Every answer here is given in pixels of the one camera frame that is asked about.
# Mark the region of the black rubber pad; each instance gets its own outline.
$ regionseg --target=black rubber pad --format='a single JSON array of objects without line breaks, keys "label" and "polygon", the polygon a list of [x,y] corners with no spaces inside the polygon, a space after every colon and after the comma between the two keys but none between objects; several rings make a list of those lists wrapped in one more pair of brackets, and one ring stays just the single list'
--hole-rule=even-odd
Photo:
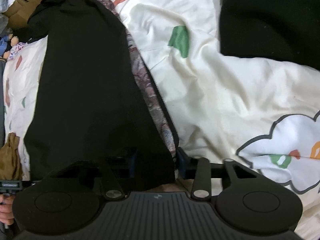
[{"label": "black rubber pad", "polygon": [[76,232],[62,236],[39,236],[24,231],[16,239],[298,240],[299,238],[293,232],[277,236],[250,236],[238,232],[224,224],[209,203],[193,201],[185,192],[132,192],[125,200],[108,202],[95,221]]}]

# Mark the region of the white bedsheet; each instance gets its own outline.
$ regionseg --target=white bedsheet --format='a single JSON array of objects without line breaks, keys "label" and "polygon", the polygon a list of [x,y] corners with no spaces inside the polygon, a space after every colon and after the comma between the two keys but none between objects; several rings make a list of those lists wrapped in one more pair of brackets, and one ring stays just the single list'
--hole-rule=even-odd
[{"label": "white bedsheet", "polygon": [[26,45],[8,60],[3,74],[4,128],[6,138],[14,132],[20,137],[18,152],[22,164],[23,180],[30,180],[29,154],[24,136],[33,119],[38,93],[40,71],[47,49],[47,37]]},{"label": "white bedsheet", "polygon": [[[290,62],[221,55],[220,0],[112,1],[151,70],[180,146],[211,162],[245,160],[295,191],[304,206],[296,232],[318,239],[320,72]],[[176,26],[182,26],[182,41],[189,38],[187,57],[169,42]],[[214,181],[212,192],[219,191]]]}]

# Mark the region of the round pad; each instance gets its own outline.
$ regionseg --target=round pad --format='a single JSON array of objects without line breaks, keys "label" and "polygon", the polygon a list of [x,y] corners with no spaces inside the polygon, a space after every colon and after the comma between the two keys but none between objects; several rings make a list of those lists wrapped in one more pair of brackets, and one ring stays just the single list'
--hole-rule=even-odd
[{"label": "round pad", "polygon": [[72,197],[64,192],[48,192],[36,199],[36,207],[40,211],[56,213],[67,209],[72,203]]},{"label": "round pad", "polygon": [[273,235],[294,227],[302,214],[299,197],[267,179],[238,179],[217,197],[216,210],[234,228]]},{"label": "round pad", "polygon": [[[43,190],[51,186],[52,191]],[[16,221],[27,231],[40,235],[61,235],[89,223],[99,206],[98,196],[90,189],[61,180],[56,184],[41,181],[25,189],[17,194],[12,209]]]},{"label": "round pad", "polygon": [[243,203],[252,211],[267,213],[276,210],[280,205],[280,200],[272,193],[258,191],[245,195]]}]

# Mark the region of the stuffed toy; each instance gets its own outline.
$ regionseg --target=stuffed toy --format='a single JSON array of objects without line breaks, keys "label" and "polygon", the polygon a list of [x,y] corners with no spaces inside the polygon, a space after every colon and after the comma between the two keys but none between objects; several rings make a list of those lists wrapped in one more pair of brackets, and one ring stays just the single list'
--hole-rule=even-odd
[{"label": "stuffed toy", "polygon": [[[5,47],[2,45],[2,41],[5,40],[4,42],[7,43],[5,45]],[[10,56],[10,49],[17,45],[19,43],[19,38],[17,36],[14,36],[12,34],[9,34],[8,36],[5,36],[3,37],[1,40],[0,40],[0,55],[1,53],[3,52],[2,49],[4,49],[4,53],[3,53],[3,58],[5,59],[8,59],[8,57]]]}]

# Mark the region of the hand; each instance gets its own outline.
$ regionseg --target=hand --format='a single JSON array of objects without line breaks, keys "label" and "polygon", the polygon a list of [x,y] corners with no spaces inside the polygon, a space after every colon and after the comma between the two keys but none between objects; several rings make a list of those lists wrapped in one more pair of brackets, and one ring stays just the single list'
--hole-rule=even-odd
[{"label": "hand", "polygon": [[6,224],[6,225],[12,225],[14,223],[14,217],[12,213],[12,203],[15,196],[3,196],[0,195],[0,202],[3,204],[0,205],[0,222]]},{"label": "hand", "polygon": [[10,51],[6,51],[2,57],[5,59],[8,59],[9,56],[10,56]]}]

